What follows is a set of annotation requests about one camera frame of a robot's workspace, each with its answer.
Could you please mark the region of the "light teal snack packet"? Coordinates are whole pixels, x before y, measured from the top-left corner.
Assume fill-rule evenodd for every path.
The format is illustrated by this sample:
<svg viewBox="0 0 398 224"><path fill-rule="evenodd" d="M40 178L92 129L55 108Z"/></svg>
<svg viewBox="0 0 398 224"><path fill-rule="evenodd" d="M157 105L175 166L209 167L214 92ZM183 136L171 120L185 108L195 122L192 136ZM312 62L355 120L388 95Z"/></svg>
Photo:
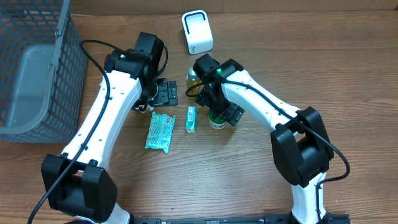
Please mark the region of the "light teal snack packet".
<svg viewBox="0 0 398 224"><path fill-rule="evenodd" d="M174 130L175 116L152 112L149 132L146 139L146 149L158 149L169 153Z"/></svg>

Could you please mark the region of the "yellow Vim dish soap bottle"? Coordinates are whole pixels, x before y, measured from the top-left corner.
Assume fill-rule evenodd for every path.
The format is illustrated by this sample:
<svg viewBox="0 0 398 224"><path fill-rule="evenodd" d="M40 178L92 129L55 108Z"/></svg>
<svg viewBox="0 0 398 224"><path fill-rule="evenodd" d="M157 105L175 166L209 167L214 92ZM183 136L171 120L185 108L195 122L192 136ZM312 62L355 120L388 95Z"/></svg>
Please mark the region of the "yellow Vim dish soap bottle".
<svg viewBox="0 0 398 224"><path fill-rule="evenodd" d="M190 88L193 85L199 84L201 83L201 80L199 79L198 75L195 73L195 71L193 70L193 67L190 67L188 69L188 73L187 73L187 77L186 77L186 84L187 84L187 88ZM196 86L195 88L192 88L188 94L189 95L197 95L200 94L200 92L203 89L203 85L201 86Z"/></svg>

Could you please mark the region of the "cream brown bread bag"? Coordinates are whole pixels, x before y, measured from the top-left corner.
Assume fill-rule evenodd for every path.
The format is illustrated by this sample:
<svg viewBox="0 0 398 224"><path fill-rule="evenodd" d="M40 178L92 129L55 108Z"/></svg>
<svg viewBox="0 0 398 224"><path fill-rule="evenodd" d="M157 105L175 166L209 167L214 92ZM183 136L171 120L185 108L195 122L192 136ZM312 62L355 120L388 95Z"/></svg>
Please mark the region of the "cream brown bread bag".
<svg viewBox="0 0 398 224"><path fill-rule="evenodd" d="M154 110L154 107L148 104L144 105L139 105L137 108L135 108L136 111L140 113L146 113Z"/></svg>

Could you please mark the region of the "green-capped white bottle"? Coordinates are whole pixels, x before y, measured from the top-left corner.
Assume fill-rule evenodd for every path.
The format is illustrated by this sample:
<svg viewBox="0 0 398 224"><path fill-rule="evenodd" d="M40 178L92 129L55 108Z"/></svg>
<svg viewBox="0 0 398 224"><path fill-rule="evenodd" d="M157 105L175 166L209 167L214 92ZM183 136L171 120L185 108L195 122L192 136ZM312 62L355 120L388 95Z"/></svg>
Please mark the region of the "green-capped white bottle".
<svg viewBox="0 0 398 224"><path fill-rule="evenodd" d="M216 117L215 112L212 109L209 109L208 119L209 119L209 125L213 129L223 129L228 124L228 122L221 115Z"/></svg>

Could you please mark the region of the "small teal white box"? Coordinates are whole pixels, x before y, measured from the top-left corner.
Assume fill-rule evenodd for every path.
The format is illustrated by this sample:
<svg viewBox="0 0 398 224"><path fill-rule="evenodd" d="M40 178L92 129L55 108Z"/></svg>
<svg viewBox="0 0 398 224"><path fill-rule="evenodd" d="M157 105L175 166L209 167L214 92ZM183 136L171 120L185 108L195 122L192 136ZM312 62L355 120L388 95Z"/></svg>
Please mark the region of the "small teal white box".
<svg viewBox="0 0 398 224"><path fill-rule="evenodd" d="M185 129L191 134L197 131L197 109L194 106L189 106L187 109Z"/></svg>

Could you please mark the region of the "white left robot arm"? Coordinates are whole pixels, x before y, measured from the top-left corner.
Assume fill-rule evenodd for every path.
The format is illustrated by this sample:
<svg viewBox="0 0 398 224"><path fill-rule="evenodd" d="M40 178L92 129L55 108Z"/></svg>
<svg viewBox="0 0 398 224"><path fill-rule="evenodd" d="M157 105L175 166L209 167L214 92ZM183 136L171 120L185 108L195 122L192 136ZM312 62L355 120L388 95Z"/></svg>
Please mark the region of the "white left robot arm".
<svg viewBox="0 0 398 224"><path fill-rule="evenodd" d="M134 223L117 204L118 188L108 174L114 143L130 111L176 106L177 84L160 78L168 56L164 42L141 32L134 48L114 47L104 65L98 95L83 124L59 156L46 155L41 173L46 193L32 211L48 202L75 223Z"/></svg>

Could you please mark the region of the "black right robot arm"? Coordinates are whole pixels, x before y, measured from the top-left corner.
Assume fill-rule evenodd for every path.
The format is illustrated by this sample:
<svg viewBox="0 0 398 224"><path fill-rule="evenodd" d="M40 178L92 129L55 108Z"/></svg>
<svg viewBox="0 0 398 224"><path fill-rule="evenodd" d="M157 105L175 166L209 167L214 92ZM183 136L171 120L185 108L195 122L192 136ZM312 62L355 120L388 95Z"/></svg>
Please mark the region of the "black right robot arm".
<svg viewBox="0 0 398 224"><path fill-rule="evenodd" d="M300 110L275 97L233 59L219 63L209 54L196 59L193 71L204 87L196 103L234 126L247 112L271 136L273 160L291 184L294 205L289 223L332 223L323 206L322 181L334 152L322 117L312 107Z"/></svg>

